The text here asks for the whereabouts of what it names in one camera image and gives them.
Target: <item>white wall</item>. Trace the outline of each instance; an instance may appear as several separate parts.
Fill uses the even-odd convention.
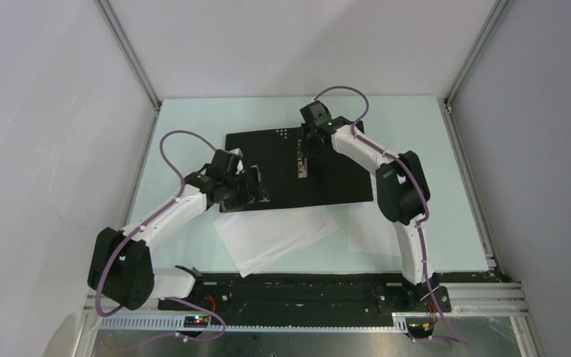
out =
[[[93,1],[0,1],[0,356],[81,312],[151,117]]]
[[[165,97],[444,96],[495,0],[115,0]]]
[[[571,356],[571,1],[515,1],[453,111],[500,261]]]

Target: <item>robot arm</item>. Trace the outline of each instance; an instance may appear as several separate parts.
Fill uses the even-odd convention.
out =
[[[404,278],[412,286],[422,286],[425,282],[422,263],[422,249],[416,229],[416,221],[422,218],[423,207],[412,183],[405,172],[385,153],[403,161],[409,168],[425,198],[430,198],[428,184],[419,157],[411,151],[405,154],[392,152],[377,144],[359,130],[352,132],[352,122],[343,117],[332,119],[326,106],[315,101],[303,107],[302,151],[306,155],[322,155],[334,150],[360,164],[375,176],[378,191],[378,206],[384,216],[393,223],[399,240]],[[428,262],[428,273],[434,269]]]
[[[131,310],[150,298],[185,298],[196,280],[194,273],[185,268],[154,269],[152,255],[181,226],[215,203],[224,211],[233,211],[268,199],[259,170],[245,167],[239,150],[216,150],[211,164],[189,174],[185,181],[182,195],[171,196],[148,218],[119,231],[106,228],[99,233],[88,272],[92,289],[97,289],[102,271],[119,244],[130,232],[136,232],[112,262],[102,293]]]

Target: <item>white paper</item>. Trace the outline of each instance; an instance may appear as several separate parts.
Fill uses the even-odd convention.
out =
[[[213,226],[243,277],[338,229],[323,206],[226,213]]]
[[[397,233],[377,204],[375,177],[371,176],[373,202],[349,205],[349,251],[400,257]]]

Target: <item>gray floor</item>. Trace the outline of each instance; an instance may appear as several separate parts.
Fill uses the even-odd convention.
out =
[[[412,344],[398,333],[278,333],[228,332],[207,343],[162,338],[135,350],[113,353],[101,343],[126,347],[157,335],[151,331],[100,331],[93,356],[197,356],[197,357],[318,357],[318,356],[521,356],[508,318],[463,318],[452,320],[453,327],[470,347],[444,341]],[[437,335],[447,335],[441,323]]]

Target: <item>light blue table surface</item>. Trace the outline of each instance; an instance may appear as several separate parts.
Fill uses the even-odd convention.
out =
[[[216,147],[224,147],[230,132],[299,126],[299,109],[309,97],[224,99],[167,99],[155,128],[131,221],[150,213],[178,189],[178,179],[158,150],[161,137],[174,129],[199,133]],[[468,199],[445,130],[439,105],[431,96],[370,97],[365,131],[392,150],[412,150],[419,155],[430,186],[431,216],[425,224],[429,259],[437,271],[485,271],[487,262],[471,215]],[[323,97],[334,117],[355,119],[364,104],[359,97]],[[170,160],[183,173],[210,162],[213,152],[201,141],[176,135],[165,144]],[[328,206],[339,230],[318,242],[273,263],[272,272],[378,272],[401,271],[401,260],[348,249],[349,205]],[[185,225],[153,257],[158,268],[174,265],[200,271],[236,271],[220,240],[213,220],[217,208]]]

